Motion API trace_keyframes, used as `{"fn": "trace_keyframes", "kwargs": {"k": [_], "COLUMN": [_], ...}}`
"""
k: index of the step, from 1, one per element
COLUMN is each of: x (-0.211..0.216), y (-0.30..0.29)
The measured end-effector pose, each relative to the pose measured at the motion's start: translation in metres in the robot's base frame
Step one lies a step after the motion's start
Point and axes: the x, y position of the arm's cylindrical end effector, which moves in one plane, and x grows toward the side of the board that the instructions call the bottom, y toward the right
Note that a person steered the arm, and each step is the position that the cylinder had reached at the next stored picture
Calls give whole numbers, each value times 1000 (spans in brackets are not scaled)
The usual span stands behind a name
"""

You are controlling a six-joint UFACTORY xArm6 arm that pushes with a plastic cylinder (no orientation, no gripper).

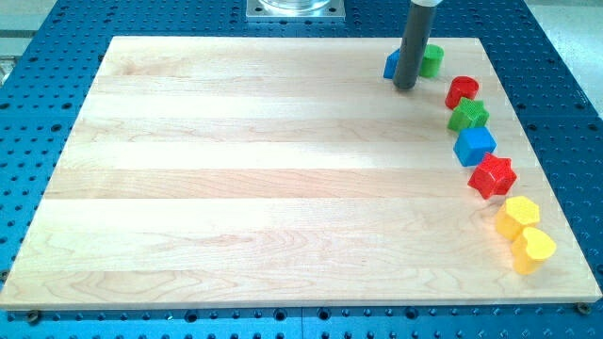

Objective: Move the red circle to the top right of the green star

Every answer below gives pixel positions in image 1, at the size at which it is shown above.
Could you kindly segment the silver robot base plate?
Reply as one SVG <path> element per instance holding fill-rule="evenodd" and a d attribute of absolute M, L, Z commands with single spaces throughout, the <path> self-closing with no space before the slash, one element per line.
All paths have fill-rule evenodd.
<path fill-rule="evenodd" d="M 251 22 L 344 21 L 344 0 L 247 0 L 246 18 Z"/>

